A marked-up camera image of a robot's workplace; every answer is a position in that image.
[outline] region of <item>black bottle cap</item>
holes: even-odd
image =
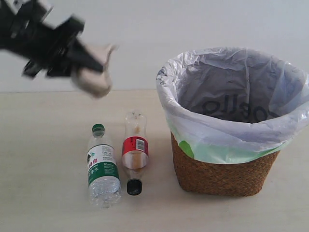
[[[138,179],[131,179],[126,184],[126,191],[131,196],[137,196],[141,193],[142,182]]]

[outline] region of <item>green label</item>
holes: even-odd
[[[88,172],[88,185],[103,176],[114,176],[119,179],[117,166],[111,162],[95,164]]]
[[[114,176],[119,179],[114,148],[109,145],[98,145],[88,151],[88,184],[104,176]]]

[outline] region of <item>robotic arm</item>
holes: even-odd
[[[103,73],[77,38],[84,22],[71,16],[54,28],[44,22],[52,8],[45,0],[0,0],[0,48],[29,60],[23,75],[32,79],[41,70],[49,78],[70,77],[83,68]]]

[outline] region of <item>green bottle cap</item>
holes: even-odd
[[[95,131],[105,131],[105,128],[102,124],[96,124],[92,127],[92,133]]]

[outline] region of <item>trash can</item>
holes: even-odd
[[[156,86],[176,176],[190,192],[257,194],[309,122],[309,75],[252,49],[181,53],[158,72]]]

